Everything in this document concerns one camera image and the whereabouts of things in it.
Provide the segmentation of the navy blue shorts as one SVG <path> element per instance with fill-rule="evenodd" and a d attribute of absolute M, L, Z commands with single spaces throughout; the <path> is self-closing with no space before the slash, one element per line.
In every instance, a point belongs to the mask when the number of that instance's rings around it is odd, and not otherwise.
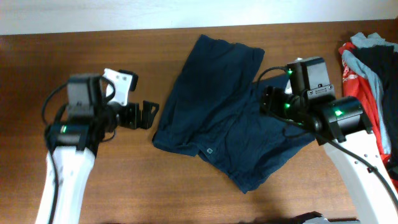
<path fill-rule="evenodd" d="M 257 189 L 313 135 L 260 112 L 268 86 L 285 88 L 287 75 L 254 83 L 264 51 L 201 35 L 167 99 L 153 145 L 199 156 L 242 192 Z"/>

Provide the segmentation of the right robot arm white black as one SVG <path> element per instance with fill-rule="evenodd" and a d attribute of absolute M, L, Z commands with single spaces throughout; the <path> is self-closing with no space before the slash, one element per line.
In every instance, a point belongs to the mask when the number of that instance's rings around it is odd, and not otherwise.
<path fill-rule="evenodd" d="M 296 60 L 281 70 L 289 77 L 291 93 L 265 88 L 261 111 L 315 136 L 348 189 L 358 214 L 356 223 L 397 223 L 397 190 L 360 101 L 336 98 L 321 57 Z"/>

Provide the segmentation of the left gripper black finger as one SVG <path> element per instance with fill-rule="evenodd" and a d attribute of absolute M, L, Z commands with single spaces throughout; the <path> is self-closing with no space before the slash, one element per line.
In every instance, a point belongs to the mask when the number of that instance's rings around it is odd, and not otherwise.
<path fill-rule="evenodd" d="M 156 114 L 159 111 L 159 104 L 154 102 L 149 102 L 149 115 L 148 115 L 148 128 L 151 128 L 155 119 Z"/>
<path fill-rule="evenodd" d="M 149 129 L 149 102 L 143 101 L 141 128 Z"/>

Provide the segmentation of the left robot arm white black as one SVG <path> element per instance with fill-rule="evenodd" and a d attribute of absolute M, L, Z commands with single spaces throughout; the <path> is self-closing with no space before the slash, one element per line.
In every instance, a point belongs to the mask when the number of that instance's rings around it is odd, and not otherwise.
<path fill-rule="evenodd" d="M 81 74 L 51 92 L 67 90 L 68 101 L 46 123 L 48 149 L 46 180 L 36 223 L 78 223 L 85 186 L 98 146 L 117 127 L 149 129 L 159 104 L 130 103 L 138 76 L 126 70 L 105 69 L 103 75 Z"/>

